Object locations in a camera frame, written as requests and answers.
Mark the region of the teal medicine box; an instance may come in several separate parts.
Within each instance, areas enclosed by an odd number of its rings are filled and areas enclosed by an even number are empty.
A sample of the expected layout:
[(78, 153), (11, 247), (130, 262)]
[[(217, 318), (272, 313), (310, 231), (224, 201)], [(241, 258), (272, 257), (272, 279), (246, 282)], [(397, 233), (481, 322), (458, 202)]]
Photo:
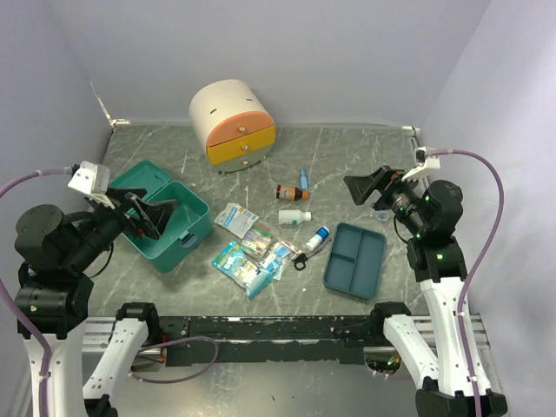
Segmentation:
[(169, 172), (141, 161), (110, 184), (114, 188), (145, 189), (147, 202), (178, 201), (177, 210), (159, 240), (125, 234), (125, 239), (161, 274), (168, 273), (213, 231), (208, 204)]

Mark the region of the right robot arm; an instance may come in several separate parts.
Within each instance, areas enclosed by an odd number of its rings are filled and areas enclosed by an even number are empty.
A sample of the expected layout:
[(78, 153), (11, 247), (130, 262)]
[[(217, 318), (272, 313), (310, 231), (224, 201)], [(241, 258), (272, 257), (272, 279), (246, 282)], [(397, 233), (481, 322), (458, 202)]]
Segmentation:
[(391, 210), (409, 231), (407, 260), (427, 304), (434, 344), (427, 344), (409, 308), (397, 301), (374, 307), (369, 337), (378, 345), (390, 343), (404, 362), (418, 415), (503, 416), (506, 397), (493, 390), (479, 355), (465, 294), (471, 276), (454, 236), (463, 193), (437, 180), (417, 195), (404, 174), (385, 165), (370, 175), (347, 175), (344, 182), (356, 205), (379, 193), (374, 209)]

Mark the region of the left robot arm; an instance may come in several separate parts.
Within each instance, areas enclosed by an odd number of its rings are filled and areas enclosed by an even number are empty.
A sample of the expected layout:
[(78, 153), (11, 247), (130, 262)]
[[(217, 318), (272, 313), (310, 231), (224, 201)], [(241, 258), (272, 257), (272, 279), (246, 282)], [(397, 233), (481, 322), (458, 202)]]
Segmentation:
[(138, 353), (162, 338), (154, 304), (124, 304), (115, 333), (89, 383), (82, 349), (94, 282), (85, 271), (124, 232), (158, 240), (178, 209), (176, 200), (145, 202), (140, 189), (111, 189), (114, 208), (66, 215), (55, 205), (29, 209), (17, 222), (23, 257), (20, 288), (8, 299), (30, 364), (33, 412), (38, 416), (116, 416), (116, 387)]

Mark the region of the blue cotton ball bag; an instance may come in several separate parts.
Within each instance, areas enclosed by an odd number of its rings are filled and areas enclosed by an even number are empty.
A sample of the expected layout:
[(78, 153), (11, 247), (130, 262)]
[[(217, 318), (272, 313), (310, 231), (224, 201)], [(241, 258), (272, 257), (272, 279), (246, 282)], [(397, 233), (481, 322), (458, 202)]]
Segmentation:
[(237, 241), (231, 241), (211, 264), (243, 288), (250, 300), (273, 279), (266, 269), (249, 260)]

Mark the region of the brown bottle orange cap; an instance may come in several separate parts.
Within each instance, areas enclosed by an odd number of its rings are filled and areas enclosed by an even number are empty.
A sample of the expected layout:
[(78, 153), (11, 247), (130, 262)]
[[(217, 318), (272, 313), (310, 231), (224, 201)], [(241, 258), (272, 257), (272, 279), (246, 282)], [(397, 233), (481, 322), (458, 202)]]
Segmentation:
[(297, 187), (278, 185), (276, 187), (275, 197), (285, 201), (307, 200), (309, 198), (309, 192)]

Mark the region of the white plastic bottle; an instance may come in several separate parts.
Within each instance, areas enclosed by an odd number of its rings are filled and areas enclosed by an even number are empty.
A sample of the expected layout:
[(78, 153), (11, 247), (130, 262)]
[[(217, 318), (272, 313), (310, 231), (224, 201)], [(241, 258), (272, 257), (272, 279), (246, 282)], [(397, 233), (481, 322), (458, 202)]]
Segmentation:
[(303, 222), (310, 222), (312, 213), (299, 209), (281, 209), (278, 214), (278, 222), (281, 225), (298, 225)]

